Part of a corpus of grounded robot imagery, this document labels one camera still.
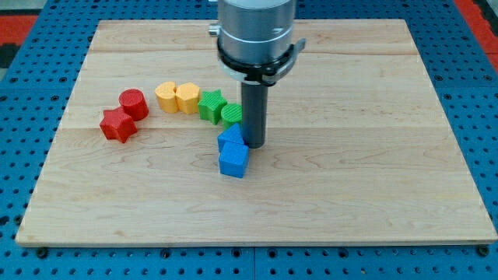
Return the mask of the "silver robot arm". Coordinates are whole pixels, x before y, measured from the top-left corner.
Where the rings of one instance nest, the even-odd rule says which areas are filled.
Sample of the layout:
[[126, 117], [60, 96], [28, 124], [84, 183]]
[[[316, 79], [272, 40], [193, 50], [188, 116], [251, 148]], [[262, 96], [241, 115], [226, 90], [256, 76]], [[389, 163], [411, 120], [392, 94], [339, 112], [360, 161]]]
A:
[[292, 42], [296, 0], [219, 0], [218, 59], [231, 78], [251, 86], [274, 86], [293, 68], [305, 48]]

